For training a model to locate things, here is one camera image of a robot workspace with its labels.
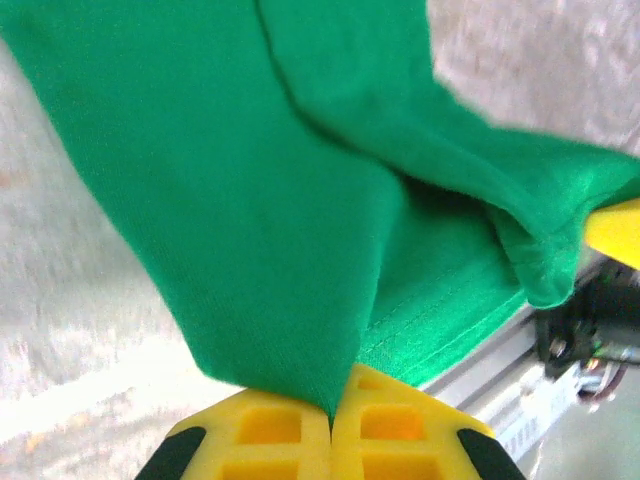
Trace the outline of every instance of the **square hole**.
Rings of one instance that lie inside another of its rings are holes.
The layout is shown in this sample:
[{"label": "square hole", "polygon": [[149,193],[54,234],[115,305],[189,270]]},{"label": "square hole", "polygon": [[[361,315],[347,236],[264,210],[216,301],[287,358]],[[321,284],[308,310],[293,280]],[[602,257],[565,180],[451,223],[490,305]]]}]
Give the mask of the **square hole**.
[{"label": "square hole", "polygon": [[297,480],[295,462],[255,462],[225,465],[222,480]]},{"label": "square hole", "polygon": [[242,419],[239,444],[300,443],[302,418],[290,408],[256,408]]},{"label": "square hole", "polygon": [[364,480],[443,480],[435,458],[428,455],[367,454]]},{"label": "square hole", "polygon": [[424,440],[420,412],[408,405],[376,405],[362,415],[360,437],[366,440]]}]

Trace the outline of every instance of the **gray surface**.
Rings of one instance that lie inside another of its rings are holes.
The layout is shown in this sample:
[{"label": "gray surface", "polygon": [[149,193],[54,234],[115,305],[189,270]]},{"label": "gray surface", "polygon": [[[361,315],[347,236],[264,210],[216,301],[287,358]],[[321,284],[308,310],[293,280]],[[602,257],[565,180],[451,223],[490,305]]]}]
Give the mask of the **gray surface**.
[{"label": "gray surface", "polygon": [[627,372],[615,400],[569,410],[521,461],[530,480],[637,480],[640,370]]},{"label": "gray surface", "polygon": [[[465,101],[640,154],[636,0],[430,8],[436,70]],[[195,370],[4,48],[0,272],[0,479],[130,478],[171,424],[231,391]]]}]

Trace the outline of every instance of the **green t-shirt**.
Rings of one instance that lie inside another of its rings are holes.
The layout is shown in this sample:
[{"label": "green t-shirt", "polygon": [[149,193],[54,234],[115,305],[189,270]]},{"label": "green t-shirt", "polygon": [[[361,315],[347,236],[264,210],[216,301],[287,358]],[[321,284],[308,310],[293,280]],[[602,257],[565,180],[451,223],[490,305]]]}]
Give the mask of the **green t-shirt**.
[{"label": "green t-shirt", "polygon": [[0,0],[2,37],[200,368],[335,411],[527,298],[640,163],[493,129],[433,78],[424,0]]}]

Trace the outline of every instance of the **yellow plastic part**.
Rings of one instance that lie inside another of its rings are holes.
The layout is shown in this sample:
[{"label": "yellow plastic part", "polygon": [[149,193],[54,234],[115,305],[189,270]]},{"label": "yellow plastic part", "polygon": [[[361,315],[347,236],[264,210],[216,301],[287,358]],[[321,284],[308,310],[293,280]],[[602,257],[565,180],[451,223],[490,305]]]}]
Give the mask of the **yellow plastic part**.
[{"label": "yellow plastic part", "polygon": [[591,248],[640,269],[640,198],[592,213],[585,241]]},{"label": "yellow plastic part", "polygon": [[480,480],[456,433],[481,422],[356,365],[329,433],[303,402],[245,390],[180,423],[206,435],[182,480]]},{"label": "yellow plastic part", "polygon": [[331,480],[481,480],[457,431],[474,418],[356,365],[333,424]]},{"label": "yellow plastic part", "polygon": [[304,402],[244,390],[178,423],[206,435],[182,480],[327,480],[326,414]]}]

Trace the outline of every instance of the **green fabric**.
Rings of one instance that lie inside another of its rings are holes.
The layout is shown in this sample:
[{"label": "green fabric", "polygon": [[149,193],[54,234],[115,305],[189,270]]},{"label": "green fabric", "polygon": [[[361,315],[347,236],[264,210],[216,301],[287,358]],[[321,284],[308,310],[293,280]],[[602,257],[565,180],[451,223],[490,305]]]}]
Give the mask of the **green fabric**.
[{"label": "green fabric", "polygon": [[424,0],[0,0],[0,27],[200,368],[330,413],[356,358],[418,384],[562,302],[588,212],[640,194],[633,158],[458,105]]}]

